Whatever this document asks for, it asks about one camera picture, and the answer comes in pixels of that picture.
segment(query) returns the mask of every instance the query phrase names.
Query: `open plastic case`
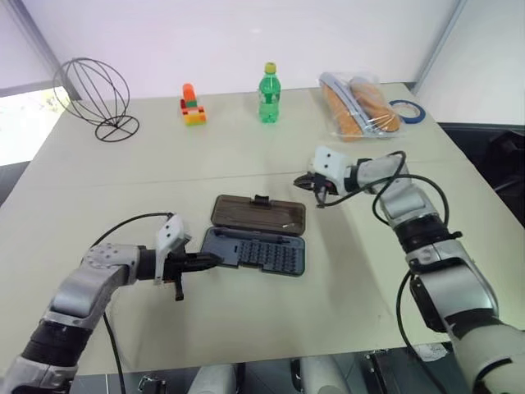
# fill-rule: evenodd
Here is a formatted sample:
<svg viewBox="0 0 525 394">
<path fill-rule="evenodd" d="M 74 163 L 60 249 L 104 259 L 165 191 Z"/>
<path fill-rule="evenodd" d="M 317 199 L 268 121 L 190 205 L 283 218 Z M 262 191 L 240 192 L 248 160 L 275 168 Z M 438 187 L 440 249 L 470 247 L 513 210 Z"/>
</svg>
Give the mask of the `open plastic case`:
<svg viewBox="0 0 525 394">
<path fill-rule="evenodd" d="M 300 276 L 305 267 L 306 207 L 300 203 L 219 195 L 201 251 L 221 256 L 223 266 L 260 268 Z"/>
</svg>

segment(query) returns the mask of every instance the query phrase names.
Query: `black cable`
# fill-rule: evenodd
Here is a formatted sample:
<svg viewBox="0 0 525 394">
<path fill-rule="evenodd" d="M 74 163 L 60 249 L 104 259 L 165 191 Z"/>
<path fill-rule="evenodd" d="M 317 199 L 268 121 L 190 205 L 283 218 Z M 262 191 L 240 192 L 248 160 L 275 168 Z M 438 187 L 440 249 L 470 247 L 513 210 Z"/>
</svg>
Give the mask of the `black cable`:
<svg viewBox="0 0 525 394">
<path fill-rule="evenodd" d="M 155 212 L 155 213 L 145 213 L 143 215 L 133 216 L 132 218 L 129 218 L 125 220 L 124 222 L 118 223 L 116 226 L 110 228 L 106 232 L 104 232 L 92 245 L 94 246 L 98 245 L 100 242 L 104 241 L 104 239 L 112 234 L 114 231 L 118 230 L 122 226 L 125 226 L 129 222 L 133 222 L 135 220 L 144 219 L 144 218 L 152 218 L 157 216 L 165 216 L 168 219 L 173 216 L 173 213 L 171 212 Z M 113 349 L 113 355 L 115 356 L 115 362 L 116 362 L 116 369 L 118 371 L 118 380 L 121 384 L 121 394 L 126 394 L 126 385 L 124 384 L 124 374 L 122 373 L 122 365 L 121 365 L 121 357 L 118 355 L 118 348 L 116 347 L 116 340 L 115 335 L 113 334 L 112 326 L 109 324 L 109 320 L 107 319 L 106 312 L 103 314 L 104 324 L 106 325 L 107 334 L 109 336 L 109 341 L 112 343 L 112 349 Z"/>
<path fill-rule="evenodd" d="M 416 350 L 413 348 L 412 344 L 410 343 L 409 339 L 407 338 L 407 334 L 404 331 L 403 327 L 403 319 L 401 318 L 401 296 L 403 295 L 403 289 L 407 284 L 407 281 L 409 279 L 413 279 L 413 274 L 408 271 L 401 281 L 401 284 L 399 285 L 399 290 L 397 291 L 397 297 L 395 299 L 395 317 L 397 319 L 397 327 L 399 329 L 399 333 L 401 334 L 401 337 L 403 338 L 404 344 L 407 346 L 407 349 L 409 351 L 409 354 L 418 362 L 419 366 L 422 368 L 423 372 L 428 376 L 428 378 L 434 383 L 434 385 L 437 387 L 438 391 L 441 394 L 446 394 L 446 389 L 443 386 L 443 384 L 439 381 L 438 378 L 432 373 L 432 371 L 428 368 L 428 366 L 425 364 L 425 362 L 421 359 L 419 354 L 416 352 Z"/>
<path fill-rule="evenodd" d="M 389 156 L 394 156 L 394 155 L 401 156 L 401 160 L 399 161 L 399 166 L 397 166 L 397 168 L 395 169 L 394 175 L 391 176 L 390 180 L 383 186 L 381 190 L 379 190 L 379 193 L 377 193 L 376 198 L 372 202 L 372 213 L 374 214 L 374 216 L 376 217 L 378 221 L 385 223 L 387 226 L 389 225 L 388 222 L 385 219 L 383 219 L 381 216 L 379 216 L 379 213 L 377 212 L 377 202 L 379 201 L 383 193 L 385 193 L 385 190 L 388 189 L 389 186 L 392 185 L 392 183 L 394 183 L 395 177 L 401 173 L 401 170 L 403 169 L 403 166 L 405 162 L 407 161 L 407 154 L 403 152 L 402 150 L 398 150 L 396 152 L 389 154 Z"/>
<path fill-rule="evenodd" d="M 106 325 L 109 341 L 112 343 L 113 355 L 115 356 L 116 370 L 118 371 L 118 381 L 121 385 L 121 394 L 126 394 L 126 385 L 124 384 L 124 374 L 122 373 L 121 357 L 118 355 L 118 348 L 116 347 L 115 334 L 113 334 L 112 326 L 107 320 L 106 312 L 103 314 L 104 324 Z"/>
<path fill-rule="evenodd" d="M 386 176 L 384 178 L 378 179 L 377 181 L 367 183 L 365 186 L 362 186 L 359 189 L 352 191 L 351 193 L 347 194 L 345 197 L 341 197 L 340 199 L 337 199 L 336 201 L 331 201 L 330 203 L 318 204 L 317 206 L 319 208 L 333 207 L 334 205 L 340 204 L 343 201 L 346 201 L 347 199 L 349 199 L 350 197 L 354 197 L 355 195 L 358 195 L 359 193 L 370 189 L 372 186 L 379 185 L 383 182 L 388 181 L 391 178 L 393 179 L 399 179 L 399 178 L 417 179 L 419 181 L 426 182 L 428 185 L 432 186 L 437 191 L 437 193 L 440 195 L 441 200 L 443 201 L 443 210 L 444 210 L 443 223 L 446 226 L 448 226 L 449 217 L 450 217 L 450 208 L 449 208 L 449 200 L 446 198 L 445 192 L 432 179 L 426 178 L 425 176 L 421 176 L 421 175 L 415 175 L 415 174 L 399 174 L 396 176 Z"/>
</svg>

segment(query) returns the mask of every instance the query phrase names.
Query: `gray floor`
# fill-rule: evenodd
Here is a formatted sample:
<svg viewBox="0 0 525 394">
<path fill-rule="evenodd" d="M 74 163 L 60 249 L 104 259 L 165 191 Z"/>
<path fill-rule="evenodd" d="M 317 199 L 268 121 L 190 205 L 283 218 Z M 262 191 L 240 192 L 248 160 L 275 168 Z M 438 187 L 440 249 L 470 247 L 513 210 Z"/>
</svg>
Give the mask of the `gray floor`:
<svg viewBox="0 0 525 394">
<path fill-rule="evenodd" d="M 365 382 L 359 368 L 355 368 L 355 356 L 352 353 L 335 356 L 341 372 L 346 376 L 352 393 L 367 392 Z M 185 394 L 189 390 L 198 369 L 173 369 L 147 373 L 125 373 L 126 391 L 138 393 L 137 386 L 146 374 L 150 377 L 167 381 L 169 394 Z M 115 374 L 107 376 L 108 394 L 120 393 L 118 377 Z M 106 375 L 80 376 L 71 389 L 71 394 L 100 394 L 106 392 Z M 245 394 L 280 394 L 296 393 L 292 385 L 289 360 L 258 361 L 246 364 Z"/>
<path fill-rule="evenodd" d="M 372 372 L 366 364 L 362 353 L 346 353 L 334 355 L 341 373 L 345 376 L 350 391 L 353 394 L 376 394 L 377 386 L 371 385 Z M 405 349 L 389 350 L 382 357 L 386 357 L 393 374 L 393 384 L 389 387 L 389 394 L 437 394 L 437 389 L 423 374 L 421 367 L 407 356 Z M 469 391 L 459 371 L 453 355 L 435 362 L 428 363 L 434 374 L 445 385 L 449 394 L 468 394 Z M 149 377 L 167 381 L 169 394 L 185 394 L 189 390 L 196 368 L 173 369 L 148 373 L 126 373 L 126 390 L 128 393 L 138 393 L 137 386 L 140 379 L 146 374 Z M 78 377 L 71 390 L 71 394 L 119 394 L 119 382 L 116 375 L 93 375 Z M 270 360 L 247 363 L 244 394 L 281 394 L 296 393 L 290 376 L 289 360 Z"/>
</svg>

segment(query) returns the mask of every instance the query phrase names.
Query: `white table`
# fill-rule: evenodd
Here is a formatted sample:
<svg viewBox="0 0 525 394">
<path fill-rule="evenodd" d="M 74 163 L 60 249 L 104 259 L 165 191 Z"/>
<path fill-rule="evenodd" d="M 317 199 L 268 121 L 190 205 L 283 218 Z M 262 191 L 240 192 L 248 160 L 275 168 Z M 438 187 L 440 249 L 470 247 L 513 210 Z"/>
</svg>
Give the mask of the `white table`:
<svg viewBox="0 0 525 394">
<path fill-rule="evenodd" d="M 415 98 L 403 85 L 384 86 L 389 99 Z M 129 114 L 140 130 L 128 140 L 104 144 L 94 127 L 69 114 L 60 118 L 18 187 L 100 186 L 226 176 L 303 172 L 314 147 L 329 144 L 356 158 L 407 152 L 409 163 L 465 160 L 431 116 L 398 139 L 334 142 L 333 122 L 319 89 L 282 93 L 281 119 L 257 119 L 256 94 L 219 94 L 199 99 L 209 122 L 186 127 L 178 98 L 132 101 Z"/>
</svg>

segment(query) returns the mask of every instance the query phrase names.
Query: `dark brown case lid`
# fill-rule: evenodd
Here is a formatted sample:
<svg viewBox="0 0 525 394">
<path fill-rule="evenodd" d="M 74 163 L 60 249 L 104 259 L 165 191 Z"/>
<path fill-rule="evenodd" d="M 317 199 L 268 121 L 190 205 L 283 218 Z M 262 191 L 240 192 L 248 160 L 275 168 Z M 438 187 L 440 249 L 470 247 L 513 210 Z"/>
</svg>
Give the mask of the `dark brown case lid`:
<svg viewBox="0 0 525 394">
<path fill-rule="evenodd" d="M 300 236 L 306 227 L 306 207 L 301 203 L 219 195 L 212 212 L 215 226 Z"/>
</svg>

